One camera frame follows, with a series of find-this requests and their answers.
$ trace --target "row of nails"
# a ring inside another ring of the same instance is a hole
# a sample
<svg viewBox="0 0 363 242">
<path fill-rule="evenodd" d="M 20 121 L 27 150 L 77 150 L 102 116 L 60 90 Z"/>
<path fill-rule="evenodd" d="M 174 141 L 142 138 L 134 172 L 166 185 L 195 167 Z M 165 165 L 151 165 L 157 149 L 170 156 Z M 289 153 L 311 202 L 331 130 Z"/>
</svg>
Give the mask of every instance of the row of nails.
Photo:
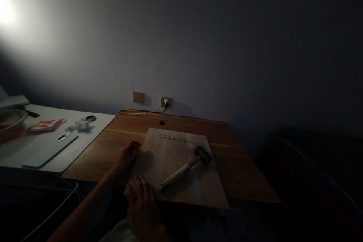
<svg viewBox="0 0 363 242">
<path fill-rule="evenodd" d="M 166 138 L 166 139 L 179 140 L 179 141 L 182 140 L 182 141 L 188 142 L 188 140 L 185 140 L 185 138 L 184 138 L 184 140 L 183 139 L 180 139 L 180 137 L 179 137 L 179 139 L 175 139 L 175 136 L 173 136 L 173 138 L 170 138 L 170 135 L 169 135 L 169 138 L 167 138 L 166 137 L 166 134 L 164 135 L 164 137 L 162 137 L 161 134 L 159 134 L 159 138 Z"/>
</svg>

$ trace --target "power cord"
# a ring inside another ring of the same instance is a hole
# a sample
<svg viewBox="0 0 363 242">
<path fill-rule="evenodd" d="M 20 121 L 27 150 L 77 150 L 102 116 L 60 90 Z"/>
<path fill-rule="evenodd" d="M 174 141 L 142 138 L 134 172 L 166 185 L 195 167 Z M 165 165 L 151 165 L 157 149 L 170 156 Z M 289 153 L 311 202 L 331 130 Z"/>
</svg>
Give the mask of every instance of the power cord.
<svg viewBox="0 0 363 242">
<path fill-rule="evenodd" d="M 153 111 L 150 111 L 150 112 L 146 112 L 146 113 L 126 113 L 126 112 L 119 112 L 117 115 L 119 115 L 119 114 L 128 114 L 128 115 L 144 115 L 144 114 L 148 114 L 148 113 L 156 112 L 157 110 L 161 110 L 162 108 L 165 108 L 162 112 L 160 112 L 160 113 L 163 113 L 163 112 L 165 112 L 165 111 L 166 111 L 166 109 L 169 107 L 169 103 L 168 103 L 168 100 L 167 100 L 167 99 L 165 99 L 165 100 L 164 100 L 164 103 L 165 103 L 165 105 L 164 105 L 163 107 L 158 108 L 158 109 L 153 110 Z"/>
<path fill-rule="evenodd" d="M 51 213 L 42 223 L 39 224 L 38 227 L 36 227 L 30 234 L 28 234 L 26 237 L 24 237 L 23 240 L 21 240 L 20 242 L 24 242 L 25 240 L 27 240 L 29 238 L 29 236 L 31 236 L 37 229 L 39 229 L 45 222 L 47 222 L 48 219 L 50 219 L 52 217 L 52 215 L 54 215 L 56 213 L 56 211 L 59 210 L 60 207 L 62 207 L 62 205 L 69 199 L 69 197 L 76 191 L 76 189 L 78 188 L 78 183 L 75 181 L 74 182 L 76 184 L 76 187 L 73 189 L 72 193 L 70 193 L 68 195 L 68 197 L 65 198 L 65 200 L 63 200 L 63 202 L 58 206 L 57 209 L 54 210 L 53 213 Z"/>
</svg>

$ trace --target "wooden board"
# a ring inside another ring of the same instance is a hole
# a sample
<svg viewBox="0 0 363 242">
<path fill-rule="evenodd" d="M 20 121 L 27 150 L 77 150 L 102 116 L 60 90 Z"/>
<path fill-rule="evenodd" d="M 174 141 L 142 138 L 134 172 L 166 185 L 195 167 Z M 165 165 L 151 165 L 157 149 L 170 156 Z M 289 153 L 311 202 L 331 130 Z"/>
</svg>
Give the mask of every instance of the wooden board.
<svg viewBox="0 0 363 242">
<path fill-rule="evenodd" d="M 132 179 L 134 175 L 143 174 L 155 188 L 158 188 L 159 183 L 196 156 L 194 149 L 197 146 L 202 146 L 213 157 L 206 136 L 149 128 L 141 148 L 142 152 L 130 176 L 131 184 L 134 186 Z M 173 185 L 164 189 L 162 193 L 157 193 L 157 198 L 171 202 L 229 208 L 214 160 L 208 166 L 201 162 L 197 163 Z"/>
</svg>

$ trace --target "red package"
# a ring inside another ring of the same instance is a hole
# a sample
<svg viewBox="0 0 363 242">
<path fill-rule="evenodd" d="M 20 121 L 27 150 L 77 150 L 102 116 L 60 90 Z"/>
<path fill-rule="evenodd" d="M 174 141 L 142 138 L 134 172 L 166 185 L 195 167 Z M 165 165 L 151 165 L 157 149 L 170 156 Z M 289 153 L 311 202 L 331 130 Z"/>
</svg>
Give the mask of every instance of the red package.
<svg viewBox="0 0 363 242">
<path fill-rule="evenodd" d="M 67 121 L 67 119 L 63 118 L 58 121 L 49 120 L 49 121 L 40 121 L 37 125 L 29 128 L 31 132 L 52 132 L 56 131 L 61 125 L 63 125 Z"/>
</svg>

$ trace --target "power outlet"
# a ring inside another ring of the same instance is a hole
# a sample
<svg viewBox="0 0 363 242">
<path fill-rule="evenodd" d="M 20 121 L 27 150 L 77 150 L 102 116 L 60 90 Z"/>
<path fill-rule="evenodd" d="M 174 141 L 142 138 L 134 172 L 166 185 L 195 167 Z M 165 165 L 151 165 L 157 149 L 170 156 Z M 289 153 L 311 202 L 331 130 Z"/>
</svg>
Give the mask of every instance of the power outlet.
<svg viewBox="0 0 363 242">
<path fill-rule="evenodd" d="M 138 93 L 138 92 L 132 92 L 132 98 L 133 101 L 136 103 L 145 103 L 145 94 L 144 93 Z"/>
<path fill-rule="evenodd" d="M 172 99 L 172 98 L 167 98 L 167 97 L 165 97 L 165 96 L 163 96 L 163 97 L 161 98 L 161 106 L 162 106 L 162 107 L 164 107 L 164 105 L 165 105 L 164 100 L 165 100 L 165 99 L 167 99 L 167 100 L 168 100 L 168 103 L 169 103 L 168 109 L 172 108 L 172 106 L 173 106 L 173 99 Z"/>
</svg>

